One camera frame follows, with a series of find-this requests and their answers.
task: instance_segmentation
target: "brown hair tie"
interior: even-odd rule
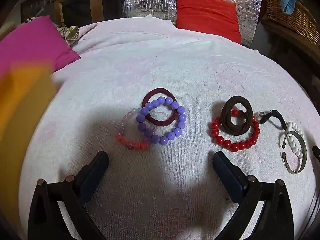
[[[231,110],[235,104],[241,103],[246,109],[247,112],[244,113],[243,117],[246,119],[246,122],[242,125],[235,125],[231,121]],[[231,97],[226,104],[223,106],[221,111],[221,124],[224,130],[231,135],[242,135],[246,133],[251,124],[252,124],[252,107],[247,99],[241,96]]]
[[[174,97],[174,95],[171,94],[167,89],[165,89],[165,88],[156,88],[156,89],[151,90],[148,94],[146,94],[146,96],[144,97],[144,99],[142,101],[141,107],[145,107],[146,103],[149,102],[149,99],[153,95],[156,95],[156,94],[159,94],[159,93],[163,93],[163,94],[171,97],[173,101],[177,101],[176,98]],[[150,114],[148,114],[146,116],[146,119],[149,122],[151,122],[154,125],[156,125],[156,126],[168,126],[169,124],[172,124],[175,119],[178,118],[178,115],[179,114],[178,114],[177,110],[174,110],[173,114],[171,115],[171,117],[169,119],[167,119],[167,120],[164,120],[164,121],[159,121],[159,120],[153,119]]]

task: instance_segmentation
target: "bed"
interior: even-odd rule
[[[320,117],[304,90],[277,63],[223,37],[179,30],[152,16],[100,22],[72,49],[81,59],[52,75],[59,91],[23,162],[19,213],[24,234],[36,181],[62,181],[103,150],[110,165],[85,208],[107,239],[214,239],[237,208],[212,168],[217,151],[260,181],[285,182],[295,236],[300,235],[318,194],[319,164],[311,147],[320,141]],[[122,147],[115,141],[122,117],[158,87],[185,106],[183,135],[147,151]],[[284,133],[277,119],[260,126],[258,143],[251,149],[232,153],[213,142],[208,124],[235,95],[247,98],[254,112],[277,109],[285,121],[300,125],[308,149],[301,173],[285,169],[280,147]],[[157,111],[162,120],[170,113]],[[161,127],[158,134],[172,127]],[[139,138],[134,120],[126,133]],[[249,132],[221,134],[235,141]],[[297,167],[290,147],[285,151],[290,165]],[[60,207],[72,236],[79,239]],[[260,209],[243,238],[253,230]]]

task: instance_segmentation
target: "blue gripper pad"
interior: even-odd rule
[[[234,203],[242,203],[248,188],[245,174],[233,165],[223,152],[216,152],[212,158],[213,168]]]

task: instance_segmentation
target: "maroon hair tie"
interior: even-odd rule
[[[159,94],[159,93],[162,93],[162,94],[165,94],[165,95],[171,97],[173,99],[173,101],[177,101],[176,98],[174,97],[174,95],[171,94],[167,89],[165,89],[165,88],[156,88],[156,89],[151,90],[148,94],[146,94],[146,96],[144,97],[144,99],[142,101],[141,107],[145,107],[146,103],[149,102],[149,99],[153,95],[156,95],[156,94]],[[164,121],[159,121],[159,120],[153,119],[150,114],[148,114],[146,116],[146,119],[149,122],[151,122],[154,125],[156,125],[156,126],[168,126],[168,125],[172,124],[175,119],[177,119],[178,115],[179,115],[178,112],[176,110],[174,110],[173,114],[171,115],[171,117],[169,119],[167,119],[167,120],[164,120]]]

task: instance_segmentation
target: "wicker basket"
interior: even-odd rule
[[[280,1],[267,0],[268,18],[300,34],[320,48],[320,33],[317,29],[317,23],[308,9],[297,1],[293,14],[287,15],[283,13]]]

